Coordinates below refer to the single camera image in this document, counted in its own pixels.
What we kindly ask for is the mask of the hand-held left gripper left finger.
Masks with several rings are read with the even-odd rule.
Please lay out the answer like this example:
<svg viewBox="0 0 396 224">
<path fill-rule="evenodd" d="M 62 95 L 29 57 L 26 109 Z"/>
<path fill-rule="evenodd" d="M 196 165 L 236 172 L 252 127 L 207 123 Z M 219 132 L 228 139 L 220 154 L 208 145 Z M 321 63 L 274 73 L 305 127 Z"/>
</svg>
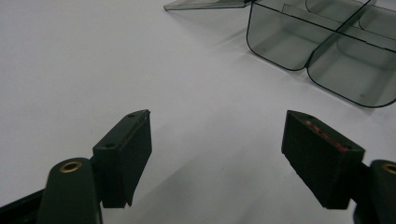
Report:
<svg viewBox="0 0 396 224">
<path fill-rule="evenodd" d="M 104 208 L 132 205 L 152 152 L 149 114 L 144 109 L 126 115 L 92 149 L 99 198 Z"/>
</svg>

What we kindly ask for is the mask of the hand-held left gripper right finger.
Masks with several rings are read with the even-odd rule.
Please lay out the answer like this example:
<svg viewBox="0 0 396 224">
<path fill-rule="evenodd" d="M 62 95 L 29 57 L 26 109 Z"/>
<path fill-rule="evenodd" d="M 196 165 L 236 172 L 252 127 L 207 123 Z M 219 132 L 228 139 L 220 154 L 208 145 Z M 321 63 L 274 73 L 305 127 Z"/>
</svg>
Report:
<svg viewBox="0 0 396 224">
<path fill-rule="evenodd" d="M 289 110 L 281 152 L 323 207 L 348 207 L 351 177 L 365 153 L 362 147 L 321 120 Z"/>
</svg>

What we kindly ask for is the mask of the clear grey plastic compartment box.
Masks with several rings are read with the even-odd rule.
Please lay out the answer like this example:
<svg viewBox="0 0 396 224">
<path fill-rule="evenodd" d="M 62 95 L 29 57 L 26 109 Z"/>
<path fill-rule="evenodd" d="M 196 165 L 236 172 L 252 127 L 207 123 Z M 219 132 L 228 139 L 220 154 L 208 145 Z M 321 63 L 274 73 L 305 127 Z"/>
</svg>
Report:
<svg viewBox="0 0 396 224">
<path fill-rule="evenodd" d="M 247 45 L 264 60 L 305 70 L 354 104 L 396 102 L 396 2 L 391 0 L 175 0 L 169 10 L 249 8 Z"/>
</svg>

